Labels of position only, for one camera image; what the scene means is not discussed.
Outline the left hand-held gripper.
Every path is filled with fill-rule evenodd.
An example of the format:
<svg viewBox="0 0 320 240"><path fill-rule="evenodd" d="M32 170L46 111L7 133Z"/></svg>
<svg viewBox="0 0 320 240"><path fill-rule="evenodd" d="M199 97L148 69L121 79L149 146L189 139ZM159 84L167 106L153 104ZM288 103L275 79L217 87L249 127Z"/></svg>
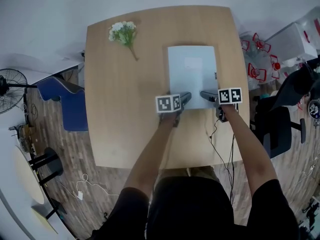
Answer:
<svg viewBox="0 0 320 240"><path fill-rule="evenodd" d="M162 123L165 114L176 113L173 127L177 128L180 122L180 115L191 98L192 94L188 91L179 94L156 96L155 105L156 112L159 115L159 125Z"/></svg>

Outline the blue chair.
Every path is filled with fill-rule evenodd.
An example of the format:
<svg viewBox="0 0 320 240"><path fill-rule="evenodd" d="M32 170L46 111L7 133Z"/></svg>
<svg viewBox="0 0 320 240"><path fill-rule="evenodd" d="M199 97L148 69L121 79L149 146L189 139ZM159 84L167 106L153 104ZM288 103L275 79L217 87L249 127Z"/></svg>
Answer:
<svg viewBox="0 0 320 240"><path fill-rule="evenodd" d="M60 101L62 122L66 131L88 131L84 88L55 76L39 81L36 86L44 101Z"/></svg>

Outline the light wooden desk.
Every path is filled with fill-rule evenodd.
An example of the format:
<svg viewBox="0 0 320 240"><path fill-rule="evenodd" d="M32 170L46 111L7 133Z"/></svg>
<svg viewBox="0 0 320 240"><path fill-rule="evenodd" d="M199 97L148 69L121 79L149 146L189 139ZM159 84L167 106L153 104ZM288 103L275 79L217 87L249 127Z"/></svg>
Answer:
<svg viewBox="0 0 320 240"><path fill-rule="evenodd" d="M56 235L58 234L48 221L48 219L56 213L57 208L52 208L51 211L48 211L44 205L33 205L31 206L31 210L47 230L54 232Z"/></svg>

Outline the round wooden side table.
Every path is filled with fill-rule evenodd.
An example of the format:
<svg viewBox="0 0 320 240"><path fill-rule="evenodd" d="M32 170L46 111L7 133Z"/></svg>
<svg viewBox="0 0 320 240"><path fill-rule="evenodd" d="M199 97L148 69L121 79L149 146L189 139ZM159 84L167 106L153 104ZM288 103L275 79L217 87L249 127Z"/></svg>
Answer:
<svg viewBox="0 0 320 240"><path fill-rule="evenodd" d="M27 160L25 153L15 146L13 158L17 177L30 197L40 205L45 203L43 186L57 176L63 174L63 166L58 154L50 147L44 150L44 154L36 158ZM39 179L36 171L44 166L48 167L50 175Z"/></svg>

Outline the black gadget pile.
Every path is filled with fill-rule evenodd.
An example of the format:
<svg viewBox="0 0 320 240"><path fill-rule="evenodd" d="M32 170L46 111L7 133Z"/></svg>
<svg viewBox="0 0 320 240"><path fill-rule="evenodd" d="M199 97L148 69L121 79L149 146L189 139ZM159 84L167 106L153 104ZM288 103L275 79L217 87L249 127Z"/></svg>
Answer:
<svg viewBox="0 0 320 240"><path fill-rule="evenodd" d="M320 100L309 101L307 111L309 116L314 119L313 125L315 127L320 126Z"/></svg>

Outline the brown cardboard box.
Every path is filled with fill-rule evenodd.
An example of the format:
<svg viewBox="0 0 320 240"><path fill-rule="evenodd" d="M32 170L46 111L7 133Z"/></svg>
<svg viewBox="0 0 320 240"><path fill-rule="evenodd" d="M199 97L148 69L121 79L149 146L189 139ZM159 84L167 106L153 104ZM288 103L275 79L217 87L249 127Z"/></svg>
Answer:
<svg viewBox="0 0 320 240"><path fill-rule="evenodd" d="M22 149L25 152L32 153L33 152L33 142L31 138L31 130L30 127L27 124L23 124L19 126L18 129L19 132L19 142L22 147Z"/></svg>

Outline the clear red-handled water bottle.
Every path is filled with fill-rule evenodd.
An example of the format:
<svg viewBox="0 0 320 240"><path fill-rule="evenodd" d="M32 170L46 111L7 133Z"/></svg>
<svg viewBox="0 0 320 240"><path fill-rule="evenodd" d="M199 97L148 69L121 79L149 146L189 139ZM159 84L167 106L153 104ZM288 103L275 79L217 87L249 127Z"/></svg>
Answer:
<svg viewBox="0 0 320 240"><path fill-rule="evenodd" d="M247 77L258 84L264 84L267 80L267 70L257 67L253 62L246 63Z"/></svg>
<svg viewBox="0 0 320 240"><path fill-rule="evenodd" d="M280 78L279 70L281 69L281 64L279 63L278 57L276 55L270 54L269 57L272 67L271 77L278 80Z"/></svg>
<svg viewBox="0 0 320 240"><path fill-rule="evenodd" d="M252 37L252 56L266 56L271 51L271 45L266 43L259 35L255 32Z"/></svg>
<svg viewBox="0 0 320 240"><path fill-rule="evenodd" d="M243 55L244 56L248 55L248 53L250 52L250 46L251 46L251 36L242 35L239 38L240 38L240 44L241 44Z"/></svg>

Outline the black mesh office chair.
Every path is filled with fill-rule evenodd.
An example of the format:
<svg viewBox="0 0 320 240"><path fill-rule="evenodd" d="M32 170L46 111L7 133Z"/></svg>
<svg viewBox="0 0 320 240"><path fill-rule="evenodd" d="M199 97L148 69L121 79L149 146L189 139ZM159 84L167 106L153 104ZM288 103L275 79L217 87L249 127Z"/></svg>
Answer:
<svg viewBox="0 0 320 240"><path fill-rule="evenodd" d="M276 95L254 97L257 106L250 125L254 126L253 133L271 159L291 148L292 129L300 131L300 142L305 143L306 122L303 118L300 119L300 123L291 121L288 107L297 105L318 81L320 75L305 63L284 80Z"/></svg>

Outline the white flower bunch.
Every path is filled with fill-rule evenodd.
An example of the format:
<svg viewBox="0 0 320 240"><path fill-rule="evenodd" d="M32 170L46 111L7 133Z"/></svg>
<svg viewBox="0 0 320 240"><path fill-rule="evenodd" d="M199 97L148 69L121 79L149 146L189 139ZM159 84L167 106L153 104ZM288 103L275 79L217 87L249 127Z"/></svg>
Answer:
<svg viewBox="0 0 320 240"><path fill-rule="evenodd" d="M137 34L137 26L133 21L120 21L109 28L108 39L127 47L136 61L139 60L134 50L134 40Z"/></svg>

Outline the person's black shirt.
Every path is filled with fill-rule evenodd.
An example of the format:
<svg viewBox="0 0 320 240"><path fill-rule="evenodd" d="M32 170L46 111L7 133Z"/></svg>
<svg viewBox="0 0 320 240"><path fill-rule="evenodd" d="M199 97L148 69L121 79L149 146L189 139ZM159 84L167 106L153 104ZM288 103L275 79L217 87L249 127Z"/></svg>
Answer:
<svg viewBox="0 0 320 240"><path fill-rule="evenodd" d="M252 197L245 226L222 185L203 177L176 176L159 181L152 200L124 188L93 240L300 240L296 217L280 183L272 179Z"/></svg>

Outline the person's left forearm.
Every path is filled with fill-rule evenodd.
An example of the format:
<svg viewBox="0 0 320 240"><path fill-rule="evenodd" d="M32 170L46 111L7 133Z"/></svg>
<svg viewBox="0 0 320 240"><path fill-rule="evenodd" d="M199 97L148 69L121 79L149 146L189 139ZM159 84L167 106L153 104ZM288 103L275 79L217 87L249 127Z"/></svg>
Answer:
<svg viewBox="0 0 320 240"><path fill-rule="evenodd" d="M157 130L139 155L124 184L151 197L177 113L166 113Z"/></svg>

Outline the black standing fan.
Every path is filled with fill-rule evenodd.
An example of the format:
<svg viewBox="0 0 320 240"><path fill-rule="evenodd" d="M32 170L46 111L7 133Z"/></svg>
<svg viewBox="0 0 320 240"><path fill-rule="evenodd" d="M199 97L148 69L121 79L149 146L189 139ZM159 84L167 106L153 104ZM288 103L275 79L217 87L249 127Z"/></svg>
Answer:
<svg viewBox="0 0 320 240"><path fill-rule="evenodd" d="M15 107L23 99L27 88L37 86L28 84L25 75L18 70L0 69L0 115Z"/></svg>

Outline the person's right forearm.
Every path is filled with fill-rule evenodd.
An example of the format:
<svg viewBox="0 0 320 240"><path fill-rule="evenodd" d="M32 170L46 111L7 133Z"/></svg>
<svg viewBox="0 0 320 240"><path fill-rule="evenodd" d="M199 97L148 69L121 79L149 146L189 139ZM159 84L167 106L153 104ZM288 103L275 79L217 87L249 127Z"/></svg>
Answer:
<svg viewBox="0 0 320 240"><path fill-rule="evenodd" d="M234 133L244 164L251 195L264 183L277 179L276 171L263 145L247 126L235 107L221 106Z"/></svg>

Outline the light blue board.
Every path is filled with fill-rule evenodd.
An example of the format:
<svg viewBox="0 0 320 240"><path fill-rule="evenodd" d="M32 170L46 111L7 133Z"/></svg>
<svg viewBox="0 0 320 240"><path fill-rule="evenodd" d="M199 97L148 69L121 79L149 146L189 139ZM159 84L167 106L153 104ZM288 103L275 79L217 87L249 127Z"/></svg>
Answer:
<svg viewBox="0 0 320 240"><path fill-rule="evenodd" d="M167 48L169 90L172 94L191 93L185 109L212 109L201 91L218 93L215 48L204 45L179 45Z"/></svg>

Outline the large clear dispenser bottle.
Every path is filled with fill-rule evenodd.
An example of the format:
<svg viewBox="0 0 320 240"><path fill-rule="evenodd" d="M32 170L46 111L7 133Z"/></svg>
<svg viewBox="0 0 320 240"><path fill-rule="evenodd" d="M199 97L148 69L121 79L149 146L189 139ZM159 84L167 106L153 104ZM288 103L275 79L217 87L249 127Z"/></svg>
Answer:
<svg viewBox="0 0 320 240"><path fill-rule="evenodd" d="M297 22L301 25L307 42L320 54L320 6L311 9Z"/></svg>

